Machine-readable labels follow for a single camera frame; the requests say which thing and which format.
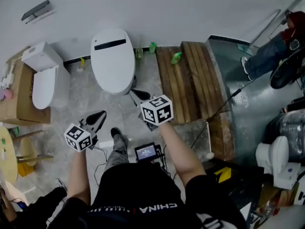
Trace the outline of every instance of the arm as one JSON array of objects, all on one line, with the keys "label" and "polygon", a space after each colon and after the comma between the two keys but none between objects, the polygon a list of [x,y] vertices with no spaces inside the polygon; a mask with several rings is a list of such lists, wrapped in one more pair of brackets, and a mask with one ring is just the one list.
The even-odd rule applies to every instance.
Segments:
[{"label": "arm", "polygon": [[68,197],[79,198],[87,205],[91,203],[90,185],[87,173],[86,150],[75,152],[68,183]]},{"label": "arm", "polygon": [[2,206],[3,213],[6,217],[6,219],[9,222],[12,222],[13,220],[15,220],[17,218],[17,213],[16,213],[13,205],[10,203],[8,198],[5,196],[4,190],[1,188],[0,188],[0,193],[1,193],[1,198],[3,199],[5,207],[6,207],[6,208],[3,208],[3,206]]},{"label": "arm", "polygon": [[199,158],[184,143],[169,122],[160,125],[159,132],[165,140],[177,174],[184,187],[193,177],[206,175]]}]

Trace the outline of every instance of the concrete floor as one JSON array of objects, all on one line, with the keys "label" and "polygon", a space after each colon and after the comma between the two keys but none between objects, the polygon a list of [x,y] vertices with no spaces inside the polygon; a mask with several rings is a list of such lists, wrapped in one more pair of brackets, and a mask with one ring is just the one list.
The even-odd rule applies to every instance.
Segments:
[{"label": "concrete floor", "polygon": [[[250,55],[238,50],[233,42],[208,40],[208,44],[229,97],[249,83],[240,60]],[[271,72],[261,76],[230,101],[237,163],[256,165],[255,150],[263,140],[267,124],[280,113],[281,108],[303,96],[296,82],[282,89],[273,89],[269,83],[270,75]]]},{"label": "concrete floor", "polygon": [[[131,142],[128,147],[130,162],[135,162],[134,148],[149,142],[155,142],[164,146],[164,141],[155,130],[151,132],[144,123],[138,118],[139,110],[135,107],[129,95],[114,96],[103,91],[97,84],[90,61],[86,62],[84,72],[77,72],[79,63],[69,65],[67,69],[71,74],[71,91],[68,105],[60,110],[51,110],[51,124],[20,127],[20,134],[29,131],[44,130],[43,133],[31,137],[35,143],[38,153],[54,156],[54,160],[39,162],[35,167],[35,172],[27,177],[18,177],[15,184],[8,184],[7,191],[12,194],[12,198],[23,198],[28,203],[35,202],[38,197],[43,196],[55,188],[55,178],[60,178],[67,183],[70,173],[71,160],[74,151],[67,146],[63,133],[70,123],[77,124],[82,116],[91,111],[105,110],[107,119],[98,132],[99,142],[110,141],[110,129],[118,127],[122,133],[127,135]],[[161,95],[162,88],[158,72],[157,60],[155,55],[145,53],[144,57],[136,63],[137,89],[148,91],[151,95]],[[198,120],[191,124],[176,126],[176,130],[187,144],[191,145],[205,125],[205,121]],[[193,147],[199,158],[204,161],[204,156],[210,150],[207,129],[202,133],[196,145]],[[166,160],[168,170],[172,177],[175,169],[169,158],[167,150]],[[94,200],[98,186],[94,179],[94,171],[99,164],[105,163],[105,156],[99,150],[87,150],[88,173],[91,186],[91,197]],[[98,182],[103,174],[105,166],[100,166],[96,172]],[[0,176],[1,184],[4,185],[4,177]],[[185,193],[178,177],[176,184],[182,190],[182,198]],[[62,203],[56,209],[55,216]]]}]

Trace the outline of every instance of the cardboard box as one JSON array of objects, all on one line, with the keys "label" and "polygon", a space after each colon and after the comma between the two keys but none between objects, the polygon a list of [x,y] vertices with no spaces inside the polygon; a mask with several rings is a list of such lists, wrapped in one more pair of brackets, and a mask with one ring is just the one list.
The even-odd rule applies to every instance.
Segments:
[{"label": "cardboard box", "polygon": [[25,50],[20,51],[8,60],[18,59],[14,68],[14,82],[10,86],[13,91],[11,99],[0,102],[0,121],[14,125],[40,125],[48,124],[51,119],[51,110],[35,108],[32,101],[34,74],[32,68],[21,61]]}]

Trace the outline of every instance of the white toilet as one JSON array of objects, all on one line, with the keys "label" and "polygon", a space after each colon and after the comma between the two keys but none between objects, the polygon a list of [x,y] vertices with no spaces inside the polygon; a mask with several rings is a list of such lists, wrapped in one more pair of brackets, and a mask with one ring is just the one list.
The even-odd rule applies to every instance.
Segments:
[{"label": "white toilet", "polygon": [[265,173],[273,175],[274,186],[292,189],[301,169],[300,163],[289,163],[288,140],[279,136],[271,145],[260,143],[256,149],[258,166],[264,168]]},{"label": "white toilet", "polygon": [[110,94],[129,92],[135,59],[127,33],[118,28],[96,34],[91,42],[91,64],[100,87]]},{"label": "white toilet", "polygon": [[38,109],[64,107],[69,100],[70,74],[54,49],[42,42],[26,50],[21,60],[37,71],[32,94],[34,106]]}]

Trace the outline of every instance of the white ceramic toilet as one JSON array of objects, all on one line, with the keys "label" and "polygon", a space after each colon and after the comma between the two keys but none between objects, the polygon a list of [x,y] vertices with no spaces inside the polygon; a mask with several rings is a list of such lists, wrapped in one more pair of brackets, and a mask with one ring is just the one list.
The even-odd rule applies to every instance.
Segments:
[{"label": "white ceramic toilet", "polygon": [[273,175],[274,186],[292,189],[299,171],[300,163],[289,163],[289,146],[285,136],[279,136],[271,145],[260,143],[256,149],[258,166],[264,168],[265,173]]},{"label": "white ceramic toilet", "polygon": [[118,28],[96,34],[91,42],[91,64],[100,87],[110,94],[129,92],[135,59],[127,33]]},{"label": "white ceramic toilet", "polygon": [[64,107],[69,100],[70,74],[54,49],[42,42],[26,50],[21,60],[37,71],[32,94],[34,106],[38,109]]}]

